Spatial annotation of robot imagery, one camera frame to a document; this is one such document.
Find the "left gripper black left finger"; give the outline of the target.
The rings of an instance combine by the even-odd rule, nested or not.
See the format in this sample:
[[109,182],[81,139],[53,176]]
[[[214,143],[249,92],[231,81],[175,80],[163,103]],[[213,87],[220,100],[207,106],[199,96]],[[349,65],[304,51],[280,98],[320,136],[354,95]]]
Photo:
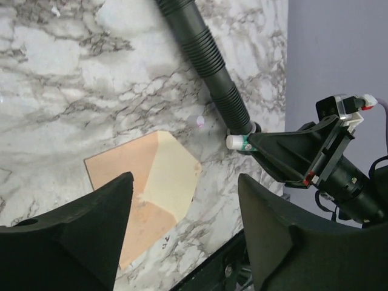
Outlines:
[[134,178],[12,227],[1,226],[1,290],[113,290]]

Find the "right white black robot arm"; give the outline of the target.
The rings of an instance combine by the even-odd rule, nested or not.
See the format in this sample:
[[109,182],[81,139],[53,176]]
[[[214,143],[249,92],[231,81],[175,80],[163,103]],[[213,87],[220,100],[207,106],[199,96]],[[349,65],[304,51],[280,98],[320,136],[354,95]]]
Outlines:
[[343,155],[354,135],[339,117],[309,122],[295,132],[253,133],[247,139],[261,167],[286,187],[314,186],[358,223],[387,221],[387,201],[372,179]]

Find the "green white glue stick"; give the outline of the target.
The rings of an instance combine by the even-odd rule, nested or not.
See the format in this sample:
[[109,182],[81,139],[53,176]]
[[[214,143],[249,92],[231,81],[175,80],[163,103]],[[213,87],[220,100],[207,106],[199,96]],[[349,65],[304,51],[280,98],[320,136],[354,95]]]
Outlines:
[[237,150],[242,152],[257,151],[257,149],[248,142],[247,135],[228,135],[226,138],[226,146],[230,150]]

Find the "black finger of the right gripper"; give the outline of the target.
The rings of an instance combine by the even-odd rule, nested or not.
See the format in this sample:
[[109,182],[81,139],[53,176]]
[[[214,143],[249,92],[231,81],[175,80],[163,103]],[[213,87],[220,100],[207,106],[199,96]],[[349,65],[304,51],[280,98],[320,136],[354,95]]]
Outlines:
[[254,133],[248,142],[262,168],[278,182],[304,182],[318,173],[325,151],[340,129],[336,116],[308,122],[294,132]]

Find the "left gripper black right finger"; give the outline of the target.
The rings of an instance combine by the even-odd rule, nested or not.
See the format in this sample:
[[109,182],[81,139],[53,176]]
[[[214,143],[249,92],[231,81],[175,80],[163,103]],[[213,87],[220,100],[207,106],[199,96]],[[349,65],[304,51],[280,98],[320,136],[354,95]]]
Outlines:
[[387,224],[329,221],[246,174],[238,196],[256,290],[387,289]]

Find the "tan paper envelope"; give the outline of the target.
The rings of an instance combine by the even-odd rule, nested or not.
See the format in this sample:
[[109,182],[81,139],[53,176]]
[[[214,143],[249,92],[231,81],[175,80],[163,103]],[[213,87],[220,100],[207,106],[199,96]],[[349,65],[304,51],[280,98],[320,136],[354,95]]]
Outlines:
[[201,173],[200,162],[171,133],[162,130],[84,162],[95,190],[124,172],[133,175],[120,269],[128,267],[186,216]]

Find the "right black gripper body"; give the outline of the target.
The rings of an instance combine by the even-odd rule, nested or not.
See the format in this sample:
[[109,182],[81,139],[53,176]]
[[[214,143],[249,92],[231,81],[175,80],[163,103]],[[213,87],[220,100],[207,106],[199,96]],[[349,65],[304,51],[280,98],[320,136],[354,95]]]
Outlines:
[[303,181],[307,189],[312,185],[318,188],[328,180],[349,142],[355,139],[354,127],[344,125],[342,121],[320,121],[313,129],[319,133],[322,146],[318,149],[318,159],[312,163],[311,171]]

